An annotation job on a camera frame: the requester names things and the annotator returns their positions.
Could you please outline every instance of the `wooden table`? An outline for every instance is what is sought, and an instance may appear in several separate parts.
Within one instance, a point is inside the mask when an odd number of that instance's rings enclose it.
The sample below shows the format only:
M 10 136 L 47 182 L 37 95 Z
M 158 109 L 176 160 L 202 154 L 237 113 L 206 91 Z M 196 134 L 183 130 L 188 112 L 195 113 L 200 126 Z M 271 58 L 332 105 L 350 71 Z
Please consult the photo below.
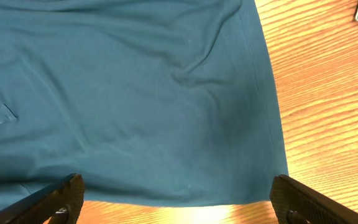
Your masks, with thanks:
M 256 0 L 290 175 L 358 212 L 357 0 Z M 270 202 L 148 208 L 86 202 L 82 223 L 277 223 Z

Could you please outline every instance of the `wood grain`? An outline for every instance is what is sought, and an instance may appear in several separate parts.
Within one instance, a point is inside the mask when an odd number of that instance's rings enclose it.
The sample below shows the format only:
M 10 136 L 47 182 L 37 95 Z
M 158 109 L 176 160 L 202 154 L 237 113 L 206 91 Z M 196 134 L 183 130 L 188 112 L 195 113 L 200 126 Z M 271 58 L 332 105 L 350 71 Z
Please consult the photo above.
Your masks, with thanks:
M 256 0 L 290 175 L 358 212 L 357 0 Z M 86 202 L 78 223 L 277 223 L 270 202 L 149 208 Z

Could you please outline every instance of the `teal polo shirt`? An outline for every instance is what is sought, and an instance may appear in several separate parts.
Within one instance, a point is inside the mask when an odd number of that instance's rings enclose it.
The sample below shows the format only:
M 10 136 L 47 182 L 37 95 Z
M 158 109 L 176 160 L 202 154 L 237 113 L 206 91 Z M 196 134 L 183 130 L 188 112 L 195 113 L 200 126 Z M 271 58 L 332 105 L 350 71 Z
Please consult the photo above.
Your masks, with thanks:
M 70 173 L 86 200 L 268 200 L 287 164 L 254 2 L 0 0 L 0 209 Z

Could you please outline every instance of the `table surface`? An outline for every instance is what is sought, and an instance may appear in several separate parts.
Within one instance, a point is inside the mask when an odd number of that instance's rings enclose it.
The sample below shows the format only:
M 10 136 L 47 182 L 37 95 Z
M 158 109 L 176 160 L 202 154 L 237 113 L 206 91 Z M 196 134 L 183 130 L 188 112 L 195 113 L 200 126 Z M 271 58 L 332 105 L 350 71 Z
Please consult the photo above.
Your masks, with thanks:
M 357 0 L 256 0 L 290 175 L 358 212 Z M 270 202 L 149 208 L 86 202 L 82 223 L 277 223 Z

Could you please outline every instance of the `shirt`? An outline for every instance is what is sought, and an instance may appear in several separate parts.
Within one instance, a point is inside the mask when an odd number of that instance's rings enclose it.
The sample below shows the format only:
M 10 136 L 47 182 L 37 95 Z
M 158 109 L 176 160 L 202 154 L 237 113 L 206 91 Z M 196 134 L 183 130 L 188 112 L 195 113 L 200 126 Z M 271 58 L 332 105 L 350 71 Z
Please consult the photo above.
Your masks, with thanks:
M 70 173 L 86 200 L 187 207 L 287 172 L 252 0 L 0 0 L 0 209 Z

